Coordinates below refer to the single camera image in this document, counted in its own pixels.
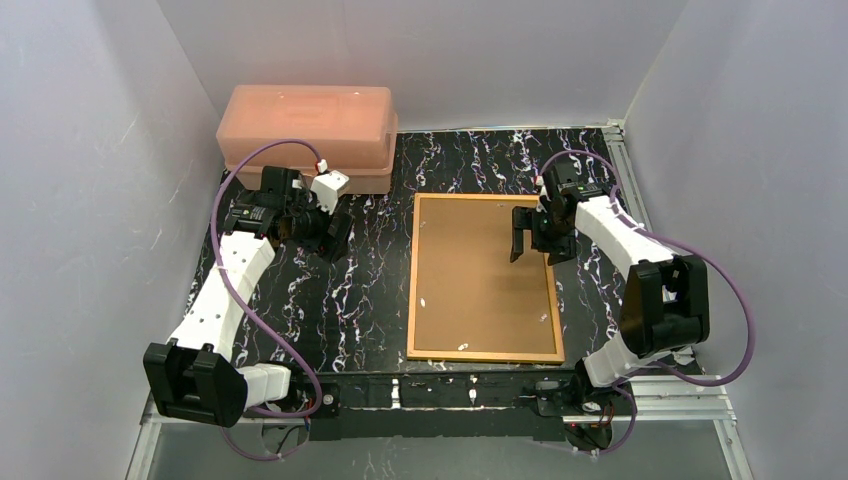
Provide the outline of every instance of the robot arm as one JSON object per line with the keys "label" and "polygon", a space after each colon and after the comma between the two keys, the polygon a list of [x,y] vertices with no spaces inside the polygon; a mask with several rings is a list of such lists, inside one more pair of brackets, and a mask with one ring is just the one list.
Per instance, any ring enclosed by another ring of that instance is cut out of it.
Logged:
{"label": "robot arm", "polygon": [[634,232],[596,184],[577,181],[573,165],[555,164],[542,175],[535,209],[513,210],[515,261],[523,252],[524,230],[533,249],[555,264],[576,256],[575,231],[588,235],[627,280],[619,332],[576,367],[573,403],[664,357],[703,342],[709,335],[707,269],[700,258],[679,256]]}
{"label": "robot arm", "polygon": [[[221,237],[227,274],[247,302],[281,243],[291,243],[331,262],[347,253],[352,218],[335,212],[348,178],[325,171],[307,188],[296,170],[265,167],[260,190],[230,209]],[[144,355],[160,414],[230,427],[255,405],[284,398],[291,371],[260,363],[230,364],[242,309],[213,268],[197,298],[166,344]]]}

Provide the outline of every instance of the purple cable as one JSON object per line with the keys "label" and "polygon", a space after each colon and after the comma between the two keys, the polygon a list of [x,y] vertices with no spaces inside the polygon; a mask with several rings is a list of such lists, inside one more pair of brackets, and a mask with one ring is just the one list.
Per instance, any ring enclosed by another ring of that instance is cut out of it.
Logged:
{"label": "purple cable", "polygon": [[[559,152],[556,155],[552,156],[551,158],[549,158],[548,161],[545,162],[545,164],[542,165],[542,168],[539,170],[539,175],[546,172],[547,169],[551,166],[551,164],[553,164],[553,162],[557,158],[564,156],[564,155],[588,155],[588,156],[594,158],[595,160],[598,160],[599,162],[601,162],[601,164],[603,164],[604,167],[611,170],[613,172],[613,175],[615,175],[615,184],[613,185],[612,190],[610,190],[610,195],[609,195],[610,196],[610,203],[612,204],[613,211],[616,214],[622,213],[621,210],[619,209],[618,200],[617,200],[618,192],[621,190],[621,184],[620,184],[620,181],[619,181],[619,179],[621,177],[618,175],[618,170],[607,159],[605,159],[604,157],[602,157],[602,156],[600,156],[596,153],[587,152],[585,150],[564,150],[564,151]],[[693,255],[700,257],[702,260],[709,263],[719,273],[719,275],[721,275],[722,278],[724,278],[724,280],[730,286],[730,289],[733,290],[733,293],[736,294],[736,298],[739,299],[739,304],[742,306],[742,312],[745,314],[745,324],[748,328],[748,341],[745,344],[745,354],[742,356],[742,360],[739,362],[739,365],[732,372],[730,372],[730,374],[727,375],[726,377],[720,378],[720,379],[717,379],[717,380],[700,380],[700,379],[697,379],[697,378],[692,378],[692,377],[690,377],[690,376],[688,376],[684,373],[680,373],[674,367],[666,365],[662,362],[653,362],[653,363],[651,363],[651,365],[655,366],[655,367],[660,367],[663,370],[671,373],[675,377],[677,377],[681,380],[685,380],[685,381],[687,381],[687,382],[689,382],[693,385],[698,385],[699,387],[720,387],[722,385],[727,385],[728,383],[739,378],[739,376],[741,376],[742,373],[744,373],[745,370],[748,368],[748,365],[750,365],[750,363],[751,363],[751,359],[754,357],[754,346],[755,346],[756,341],[757,341],[757,335],[756,335],[756,329],[754,327],[754,313],[751,311],[751,305],[748,302],[748,298],[742,292],[742,289],[739,288],[739,285],[736,283],[736,281],[733,280],[733,278],[730,276],[730,274],[727,272],[727,270],[722,268],[722,266],[719,265],[715,260],[710,258],[708,255],[704,254],[703,252],[701,252],[697,248],[694,248],[691,245],[687,245],[683,242],[679,242],[679,241],[674,240],[672,238],[668,238],[664,235],[660,235],[660,234],[654,233],[654,232],[649,232],[648,230],[645,230],[641,226],[637,225],[635,222],[631,221],[630,218],[627,215],[619,215],[618,218],[625,225],[632,228],[635,232],[639,233],[640,235],[642,235],[646,238],[650,238],[654,241],[657,241],[657,242],[660,242],[660,243],[663,243],[663,244],[666,244],[666,245],[671,245],[672,247],[677,247],[681,250],[686,250],[687,252],[692,253]]]}
{"label": "purple cable", "polygon": [[297,353],[297,350],[295,350],[294,347],[289,345],[289,343],[286,342],[286,340],[281,337],[280,334],[275,332],[273,328],[268,326],[267,323],[262,321],[262,319],[259,318],[259,315],[257,315],[256,312],[252,308],[250,308],[244,300],[241,299],[241,296],[239,296],[238,291],[235,289],[235,287],[233,287],[232,282],[230,282],[230,277],[227,275],[227,271],[224,268],[224,260],[221,257],[221,244],[218,240],[218,207],[221,204],[221,199],[224,197],[224,192],[227,190],[227,187],[230,186],[230,183],[232,183],[233,179],[236,178],[236,174],[238,174],[238,172],[241,171],[241,169],[245,165],[247,165],[248,162],[253,160],[260,153],[264,152],[265,150],[268,150],[271,147],[276,147],[277,145],[284,145],[287,143],[296,143],[298,145],[303,145],[309,148],[310,150],[312,150],[312,153],[315,154],[315,158],[317,158],[318,161],[321,161],[321,155],[318,153],[318,150],[311,143],[306,142],[304,140],[287,138],[283,140],[277,140],[276,142],[269,143],[268,145],[259,148],[255,152],[248,155],[238,165],[236,165],[236,168],[234,168],[230,172],[230,174],[227,175],[227,178],[224,179],[224,182],[221,183],[221,188],[218,189],[218,194],[215,195],[215,201],[212,202],[212,219],[209,221],[209,227],[212,230],[212,252],[215,254],[215,264],[218,265],[218,271],[221,272],[221,280],[223,280],[224,286],[227,288],[227,291],[230,292],[230,296],[233,297],[233,300],[236,301],[238,306],[241,307],[242,310],[244,310],[244,313],[247,314],[247,317],[250,318],[253,323],[256,324],[257,327],[259,327],[262,331],[264,331],[271,338],[273,338],[274,341],[277,342],[277,344],[283,347],[283,350],[285,350],[286,353],[288,353],[292,356],[292,358],[294,358],[297,364],[300,365],[300,368],[302,368],[303,371],[306,372],[306,376],[309,377],[309,381],[312,382],[312,386],[315,388],[315,404],[311,408],[308,408],[301,412],[274,412],[259,407],[252,407],[251,410],[253,410],[254,412],[261,413],[263,415],[267,415],[269,417],[300,418],[315,413],[315,411],[318,410],[318,407],[321,406],[321,397],[323,395],[323,392],[321,391],[321,384],[318,382],[318,376],[315,375],[315,371],[312,370],[312,367],[310,367],[308,363],[306,363],[306,360],[304,360],[303,357],[300,356],[299,353]]}
{"label": "purple cable", "polygon": [[234,452],[238,453],[239,455],[241,455],[242,457],[244,457],[248,460],[253,460],[253,461],[256,461],[256,462],[276,462],[278,460],[282,460],[282,459],[288,457],[289,455],[297,452],[298,450],[300,450],[301,447],[306,445],[306,442],[303,442],[300,445],[292,447],[292,449],[289,450],[286,453],[279,453],[279,454],[276,454],[276,455],[254,455],[252,453],[249,453],[249,452],[242,450],[241,447],[236,445],[236,442],[230,436],[230,433],[227,431],[226,428],[220,427],[220,430],[221,430],[221,435],[224,437],[224,441],[227,442],[227,445],[229,445],[230,448]]}
{"label": "purple cable", "polygon": [[252,453],[245,452],[241,449],[241,447],[236,445],[236,442],[233,440],[232,437],[230,437],[230,433],[227,432],[227,429],[225,429],[224,427],[220,427],[220,430],[221,436],[224,437],[224,441],[227,442],[227,445],[229,445],[234,452],[238,453],[239,455],[248,460],[253,460],[256,462],[276,462],[277,460],[280,460],[282,458],[277,455],[254,455]]}

